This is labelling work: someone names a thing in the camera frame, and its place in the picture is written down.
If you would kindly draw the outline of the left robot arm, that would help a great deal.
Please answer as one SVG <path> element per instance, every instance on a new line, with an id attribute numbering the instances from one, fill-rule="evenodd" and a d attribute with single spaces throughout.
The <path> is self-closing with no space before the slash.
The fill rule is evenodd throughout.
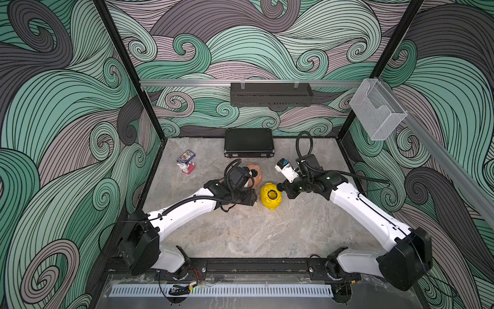
<path id="1" fill-rule="evenodd" d="M 211 180 L 190 197 L 169 207 L 145 213 L 136 210 L 125 222 L 118 252 L 131 275 L 142 275 L 152 269 L 183 279 L 191 268 L 191 259 L 180 247 L 162 242 L 168 235 L 193 219 L 224 205 L 253 206 L 257 201 L 254 187 L 229 188 L 224 182 Z"/>

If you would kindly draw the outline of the yellow piggy bank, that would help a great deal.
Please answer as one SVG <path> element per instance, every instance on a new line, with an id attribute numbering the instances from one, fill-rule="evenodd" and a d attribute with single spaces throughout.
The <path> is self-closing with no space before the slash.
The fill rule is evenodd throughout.
<path id="1" fill-rule="evenodd" d="M 261 203 L 269 210 L 275 210 L 282 203 L 283 197 L 277 186 L 266 183 L 261 188 Z"/>

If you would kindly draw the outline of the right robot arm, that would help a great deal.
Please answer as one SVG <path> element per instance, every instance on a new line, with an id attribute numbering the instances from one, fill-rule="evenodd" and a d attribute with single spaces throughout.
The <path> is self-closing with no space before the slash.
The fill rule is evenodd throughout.
<path id="1" fill-rule="evenodd" d="M 292 176 L 277 184 L 289 199 L 301 193 L 315 193 L 334 203 L 370 232 L 381 245 L 379 251 L 342 247 L 328 256 L 328 273 L 333 279 L 351 274 L 382 278 L 406 291 L 432 268 L 432 237 L 426 230 L 411 228 L 380 209 L 361 194 L 346 177 L 330 171 L 315 176 Z"/>

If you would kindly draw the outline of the pink piggy bank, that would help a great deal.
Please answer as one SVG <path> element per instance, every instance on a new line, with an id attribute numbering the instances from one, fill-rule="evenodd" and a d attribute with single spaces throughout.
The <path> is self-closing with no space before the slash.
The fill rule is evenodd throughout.
<path id="1" fill-rule="evenodd" d="M 251 174 L 253 176 L 253 180 L 250 179 L 246 186 L 247 187 L 252 186 L 254 188 L 258 188 L 258 186 L 260 186 L 262 182 L 262 171 L 260 166 L 254 163 L 249 163 L 246 166 L 251 171 Z"/>

